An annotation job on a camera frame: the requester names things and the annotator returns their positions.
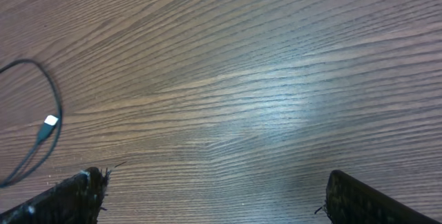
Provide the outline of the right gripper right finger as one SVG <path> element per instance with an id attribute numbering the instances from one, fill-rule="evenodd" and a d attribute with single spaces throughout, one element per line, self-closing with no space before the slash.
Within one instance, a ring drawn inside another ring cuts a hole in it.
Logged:
<path id="1" fill-rule="evenodd" d="M 329 175 L 323 210 L 333 224 L 441 224 L 341 170 Z"/>

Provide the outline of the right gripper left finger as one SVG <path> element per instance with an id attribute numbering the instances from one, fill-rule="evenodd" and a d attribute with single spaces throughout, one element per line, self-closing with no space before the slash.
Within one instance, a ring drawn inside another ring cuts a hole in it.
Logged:
<path id="1" fill-rule="evenodd" d="M 89 167 L 1 213 L 1 224 L 97 224 L 111 170 Z"/>

